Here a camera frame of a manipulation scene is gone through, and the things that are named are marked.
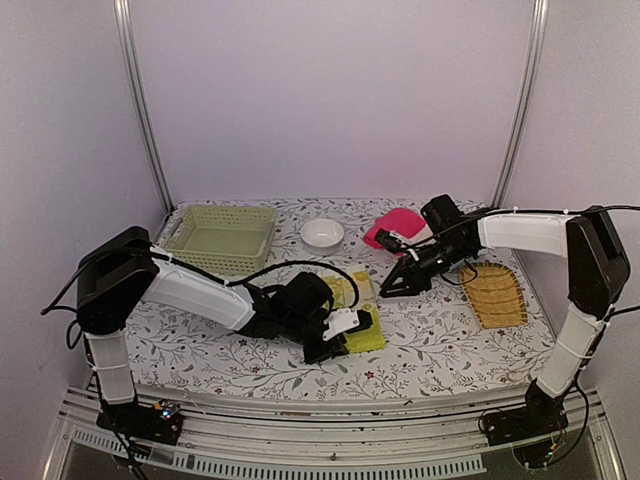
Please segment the green crocodile pattern towel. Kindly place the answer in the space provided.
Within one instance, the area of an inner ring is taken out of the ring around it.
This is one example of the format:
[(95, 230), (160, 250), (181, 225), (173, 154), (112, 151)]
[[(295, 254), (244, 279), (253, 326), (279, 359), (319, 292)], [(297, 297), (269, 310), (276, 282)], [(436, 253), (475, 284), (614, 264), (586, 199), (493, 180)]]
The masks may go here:
[[(358, 288), (359, 296), (355, 306), (357, 312), (366, 313), (365, 319), (371, 321), (366, 327), (360, 322), (358, 331), (354, 333), (344, 333), (346, 349), (350, 354), (383, 350), (386, 339), (382, 332), (373, 281), (364, 265), (348, 267), (346, 273)], [(346, 308), (353, 303), (354, 290), (346, 278), (331, 270), (323, 270), (320, 277), (332, 290), (336, 308)]]

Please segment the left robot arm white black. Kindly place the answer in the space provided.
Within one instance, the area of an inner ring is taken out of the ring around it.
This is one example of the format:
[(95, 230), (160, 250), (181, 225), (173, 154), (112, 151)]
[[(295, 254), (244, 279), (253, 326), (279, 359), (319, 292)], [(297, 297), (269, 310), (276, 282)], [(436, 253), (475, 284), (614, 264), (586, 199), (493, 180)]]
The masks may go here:
[(372, 315), (356, 305), (337, 307), (329, 285), (315, 273), (303, 271), (269, 287), (250, 278), (228, 281), (153, 244), (146, 229), (130, 227), (79, 261), (76, 297), (101, 399), (128, 434), (149, 423), (137, 403), (124, 334), (141, 302), (183, 310), (249, 338), (287, 338), (302, 346), (308, 363), (347, 354), (347, 335), (373, 324)]

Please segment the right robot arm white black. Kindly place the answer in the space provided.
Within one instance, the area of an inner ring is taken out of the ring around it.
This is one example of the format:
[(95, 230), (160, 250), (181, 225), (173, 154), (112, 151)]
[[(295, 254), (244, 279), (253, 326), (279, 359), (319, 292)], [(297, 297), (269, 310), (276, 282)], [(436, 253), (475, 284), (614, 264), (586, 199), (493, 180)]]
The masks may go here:
[(382, 283), (384, 298), (416, 296), (432, 279), (476, 257), (483, 249), (506, 248), (554, 255), (567, 263), (568, 310), (555, 346), (531, 390), (563, 396), (592, 358), (614, 305), (631, 275), (631, 266), (609, 215), (610, 207), (585, 210), (500, 210), (462, 212), (447, 195), (421, 210), (429, 237), (410, 242), (381, 227), (376, 241), (399, 255)]

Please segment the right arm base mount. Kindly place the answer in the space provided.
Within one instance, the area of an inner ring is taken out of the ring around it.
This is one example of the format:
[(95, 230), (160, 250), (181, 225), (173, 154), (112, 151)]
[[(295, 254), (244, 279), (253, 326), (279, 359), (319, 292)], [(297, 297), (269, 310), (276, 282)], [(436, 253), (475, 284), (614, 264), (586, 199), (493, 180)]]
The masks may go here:
[(527, 470), (544, 469), (554, 460), (569, 426), (562, 407), (539, 413), (522, 406), (481, 413), (478, 429), (489, 446), (511, 445), (516, 462)]

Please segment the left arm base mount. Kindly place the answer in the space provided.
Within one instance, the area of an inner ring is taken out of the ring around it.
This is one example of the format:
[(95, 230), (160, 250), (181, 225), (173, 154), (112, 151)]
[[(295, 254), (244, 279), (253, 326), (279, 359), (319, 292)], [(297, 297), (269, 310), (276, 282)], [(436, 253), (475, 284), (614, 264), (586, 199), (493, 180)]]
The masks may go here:
[(177, 402), (166, 399), (143, 405), (135, 397), (131, 402), (109, 404), (100, 399), (96, 425), (124, 437), (176, 446), (184, 417)]

